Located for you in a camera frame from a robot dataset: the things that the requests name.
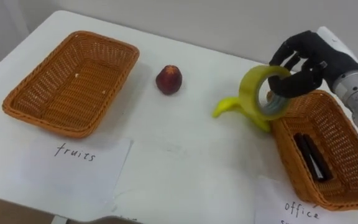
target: red apple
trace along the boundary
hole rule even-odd
[[[165,66],[155,78],[157,87],[165,95],[176,93],[181,86],[181,73],[174,65]]]

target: black glove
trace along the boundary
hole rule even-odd
[[[301,58],[307,58],[301,71],[287,78],[272,76],[268,79],[270,89],[279,96],[294,98],[319,88],[326,80],[331,91],[333,84],[341,75],[358,70],[358,63],[348,54],[337,51],[317,33],[310,30],[294,35],[286,40],[274,54],[269,65],[284,65],[291,70]]]

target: tape roll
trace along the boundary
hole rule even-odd
[[[260,104],[259,90],[263,82],[273,75],[285,78],[291,73],[284,67],[259,65],[251,68],[241,80],[239,103],[242,109],[254,119],[271,121],[282,117],[287,110],[289,99],[274,94],[266,105]]]

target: orange wicker basket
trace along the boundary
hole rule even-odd
[[[132,45],[74,32],[10,92],[2,109],[57,134],[86,137],[98,127],[138,57]]]
[[[297,196],[328,210],[358,209],[358,134],[336,100],[314,91],[292,100],[286,115],[272,121],[281,160]],[[294,140],[309,135],[322,154],[332,179],[313,180]]]

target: table surface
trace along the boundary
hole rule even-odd
[[[123,40],[140,50],[124,88],[94,133],[134,141],[114,197],[103,208],[79,205],[75,198],[62,201],[47,189],[15,180],[18,155],[45,132],[1,109],[6,95],[76,30]],[[183,86],[172,96],[162,95],[154,82],[168,64],[183,74]],[[275,143],[241,114],[213,119],[211,112],[221,98],[237,95],[244,73],[258,64],[55,12],[0,63],[0,199],[84,222],[115,216],[142,223],[254,223],[256,178],[264,175],[289,185]],[[358,223],[358,212],[351,214]]]

